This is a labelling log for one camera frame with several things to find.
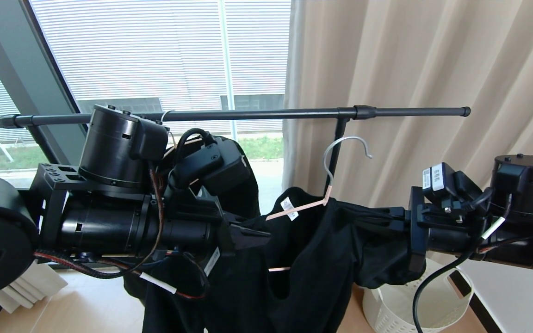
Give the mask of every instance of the tan floor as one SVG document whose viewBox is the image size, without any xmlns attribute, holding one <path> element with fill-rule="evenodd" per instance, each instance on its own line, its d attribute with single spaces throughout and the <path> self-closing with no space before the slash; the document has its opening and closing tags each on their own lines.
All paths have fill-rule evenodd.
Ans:
<svg viewBox="0 0 533 333">
<path fill-rule="evenodd" d="M 68 286 L 33 308 L 2 311 L 0 333 L 132 333 L 140 332 L 143 306 L 123 289 L 122 279 L 99 280 L 74 271 L 62 271 Z M 339 333 L 374 333 L 363 316 L 363 293 L 355 287 Z M 444 333 L 486 333 L 468 309 L 457 324 Z"/>
</svg>

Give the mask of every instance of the white sticker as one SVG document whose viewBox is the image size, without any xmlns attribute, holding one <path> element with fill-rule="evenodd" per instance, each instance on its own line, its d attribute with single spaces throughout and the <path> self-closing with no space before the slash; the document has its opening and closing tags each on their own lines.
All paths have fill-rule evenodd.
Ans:
<svg viewBox="0 0 533 333">
<path fill-rule="evenodd" d="M 213 270 L 213 266 L 215 266 L 215 263 L 217 262 L 217 259 L 219 259 L 220 255 L 221 254 L 219 253 L 219 248 L 215 248 L 213 255 L 211 255 L 211 258 L 209 258 L 209 262 L 205 266 L 205 274 L 207 274 L 207 276 L 209 276 L 211 270 Z"/>
<path fill-rule="evenodd" d="M 439 191 L 446 187 L 444 186 L 444 169 L 441 163 L 431 168 L 431 174 L 433 177 L 431 181 L 433 191 Z"/>
<path fill-rule="evenodd" d="M 423 170 L 423 189 L 431 187 L 431 168 Z"/>
<path fill-rule="evenodd" d="M 287 197 L 287 198 L 285 198 L 285 200 L 281 201 L 281 207 L 283 207 L 283 210 L 290 210 L 290 209 L 294 209 L 295 208 L 293 206 L 293 204 L 291 203 L 291 200 L 289 200 L 289 197 Z M 299 216 L 299 213 L 294 211 L 293 213 L 287 214 L 287 216 L 289 216 L 289 219 L 291 221 L 293 221 Z"/>
</svg>

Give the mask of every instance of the white plastic basket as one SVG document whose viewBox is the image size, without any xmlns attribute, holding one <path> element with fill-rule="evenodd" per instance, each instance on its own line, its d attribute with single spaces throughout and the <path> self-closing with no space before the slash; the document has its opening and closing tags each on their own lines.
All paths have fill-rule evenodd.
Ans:
<svg viewBox="0 0 533 333">
<path fill-rule="evenodd" d="M 427 270 L 419 280 L 404 286 L 384 285 L 378 289 L 365 289 L 363 312 L 376 333 L 416 333 L 412 316 L 415 291 L 427 276 L 441 267 L 442 265 L 427 259 Z M 437 277 L 421 294 L 418 315 L 425 333 L 438 333 L 455 324 L 465 314 L 474 295 L 470 279 L 458 270 L 471 290 L 462 298 L 458 296 L 448 280 L 454 270 Z"/>
</svg>

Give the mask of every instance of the pink hanger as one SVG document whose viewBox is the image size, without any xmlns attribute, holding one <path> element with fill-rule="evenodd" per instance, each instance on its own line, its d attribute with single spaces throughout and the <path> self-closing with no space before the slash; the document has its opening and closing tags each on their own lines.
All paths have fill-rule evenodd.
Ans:
<svg viewBox="0 0 533 333">
<path fill-rule="evenodd" d="M 305 204 L 303 206 L 295 207 L 293 209 L 288 209 L 288 210 L 280 211 L 279 213 L 275 213 L 275 214 L 269 215 L 269 216 L 266 217 L 267 221 L 268 220 L 272 220 L 272 219 L 276 219 L 277 217 L 285 216 L 285 215 L 290 214 L 290 213 L 294 213 L 296 211 L 302 211 L 304 209 L 308 209 L 308 208 L 312 208 L 312 207 L 316 207 L 316 206 L 320 206 L 320 205 L 326 206 L 326 204 L 328 203 L 328 199 L 330 199 L 330 194 L 332 193 L 332 181 L 334 180 L 334 177 L 332 176 L 332 172 L 330 172 L 330 169 L 328 169 L 328 166 L 326 165 L 326 157 L 328 156 L 328 153 L 330 152 L 330 150 L 334 146 L 338 145 L 340 142 L 345 141 L 347 139 L 355 139 L 355 140 L 360 141 L 363 144 L 364 148 L 366 149 L 366 156 L 368 158 L 373 158 L 373 156 L 369 153 L 369 147 L 367 145 L 367 142 L 364 139 L 362 139 L 361 137 L 358 137 L 358 136 L 346 136 L 346 137 L 341 137 L 340 139 L 337 139 L 332 144 L 330 144 L 330 146 L 328 146 L 328 148 L 326 148 L 326 150 L 324 151 L 324 156 L 322 156 L 322 164 L 324 166 L 324 170 L 326 170 L 326 173 L 328 173 L 328 177 L 330 177 L 330 184 L 326 188 L 326 194 L 324 194 L 324 198 L 322 200 L 318 200 L 317 202 L 312 202 L 312 203 L 309 203 L 309 204 Z"/>
</svg>

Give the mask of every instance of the sheer curtain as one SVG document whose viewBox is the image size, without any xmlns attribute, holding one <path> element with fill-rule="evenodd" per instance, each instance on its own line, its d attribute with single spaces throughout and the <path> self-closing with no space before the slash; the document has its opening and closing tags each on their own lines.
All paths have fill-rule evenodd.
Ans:
<svg viewBox="0 0 533 333">
<path fill-rule="evenodd" d="M 286 107 L 462 107 L 461 117 L 351 121 L 334 196 L 408 204 L 444 161 L 481 187 L 499 154 L 533 154 L 533 0 L 294 0 Z M 334 120 L 284 122 L 284 186 L 321 194 Z"/>
</svg>

